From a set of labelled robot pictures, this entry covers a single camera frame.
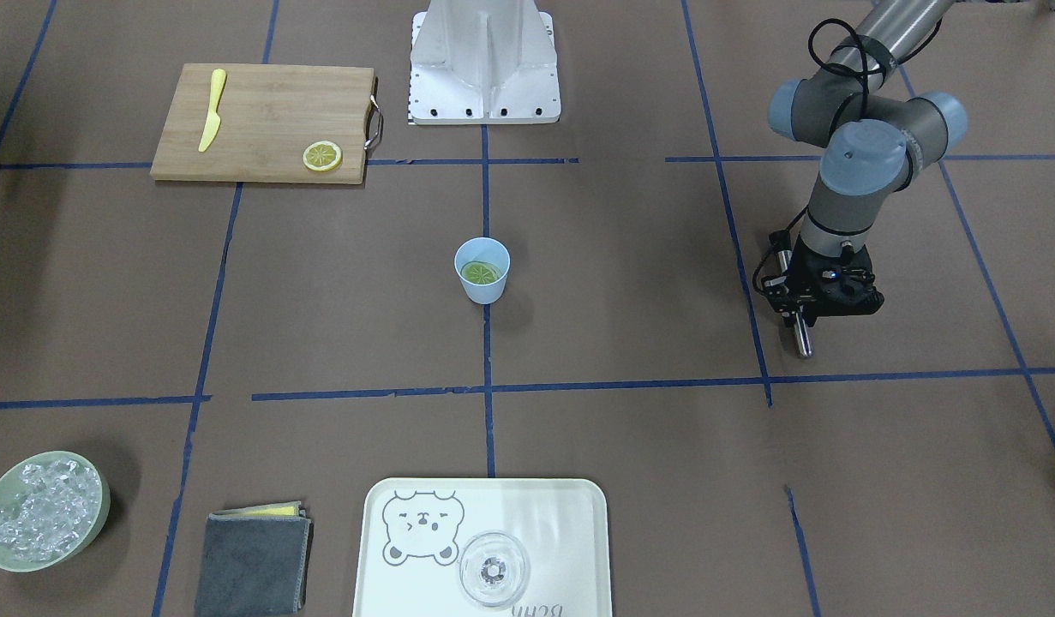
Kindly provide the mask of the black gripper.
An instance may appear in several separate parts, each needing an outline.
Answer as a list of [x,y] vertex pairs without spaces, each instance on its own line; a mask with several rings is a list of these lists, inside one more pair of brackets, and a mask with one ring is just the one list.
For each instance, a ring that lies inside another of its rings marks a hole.
[[818,317],[869,315],[884,304],[875,286],[868,249],[844,249],[829,257],[810,249],[801,238],[791,250],[785,277],[763,277],[763,297],[769,300],[786,328],[797,327],[800,309],[806,328]]

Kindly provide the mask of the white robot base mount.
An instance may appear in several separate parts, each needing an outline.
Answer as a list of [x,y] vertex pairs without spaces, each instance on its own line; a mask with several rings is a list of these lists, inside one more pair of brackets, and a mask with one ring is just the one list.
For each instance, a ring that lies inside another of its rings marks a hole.
[[431,1],[411,35],[410,124],[559,122],[554,21],[534,1]]

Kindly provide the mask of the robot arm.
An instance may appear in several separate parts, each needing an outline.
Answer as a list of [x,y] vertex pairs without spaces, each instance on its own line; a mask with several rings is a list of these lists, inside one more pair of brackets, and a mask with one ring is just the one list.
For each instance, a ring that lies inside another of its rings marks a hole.
[[950,93],[891,100],[878,91],[931,43],[947,11],[950,1],[881,1],[812,77],[771,98],[775,133],[824,149],[804,211],[770,235],[771,251],[790,253],[784,271],[752,281],[789,326],[883,305],[866,246],[872,224],[891,193],[961,143],[968,113]]

